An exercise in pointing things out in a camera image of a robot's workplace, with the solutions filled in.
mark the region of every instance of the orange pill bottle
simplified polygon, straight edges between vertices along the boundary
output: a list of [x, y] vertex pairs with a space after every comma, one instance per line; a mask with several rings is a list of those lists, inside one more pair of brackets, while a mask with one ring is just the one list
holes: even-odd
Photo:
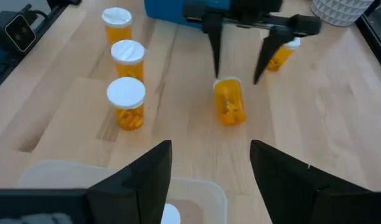
[[145, 86], [132, 77], [119, 78], [110, 83], [106, 94], [115, 107], [119, 127], [127, 131], [138, 129], [144, 121]]
[[145, 48], [135, 40], [121, 40], [111, 46], [119, 77], [133, 77], [143, 82]]
[[246, 120], [242, 87], [237, 77], [214, 82], [215, 102], [224, 125], [242, 124]]
[[273, 56], [268, 64], [269, 71], [277, 72], [280, 67], [287, 61], [290, 55], [300, 46], [301, 39], [294, 38], [293, 41], [284, 44]]
[[133, 17], [131, 13], [119, 7], [105, 9], [102, 12], [102, 19], [105, 22], [105, 29], [110, 45], [119, 40], [132, 38], [131, 24]]

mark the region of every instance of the white vase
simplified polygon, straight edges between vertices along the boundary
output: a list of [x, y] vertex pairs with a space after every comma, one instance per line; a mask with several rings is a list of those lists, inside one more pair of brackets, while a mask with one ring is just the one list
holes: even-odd
[[374, 0], [313, 0], [312, 12], [335, 26], [354, 23]]

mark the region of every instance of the wooden tabletop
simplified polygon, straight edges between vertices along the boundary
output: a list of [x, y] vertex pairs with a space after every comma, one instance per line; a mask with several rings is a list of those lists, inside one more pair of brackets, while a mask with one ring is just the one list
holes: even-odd
[[[282, 15], [311, 15], [288, 0]], [[147, 49], [146, 120], [117, 127], [106, 99], [116, 77], [100, 15], [134, 16]], [[381, 190], [381, 67], [355, 26], [324, 24], [302, 40], [280, 72], [252, 85], [265, 30], [225, 26], [220, 76], [242, 80], [247, 121], [220, 124], [208, 38], [197, 29], [148, 18], [143, 1], [87, 0], [69, 6], [0, 86], [0, 187], [43, 159], [121, 168], [164, 139], [173, 176], [212, 180], [227, 194], [229, 223], [269, 223], [248, 158], [260, 139], [324, 171]]]

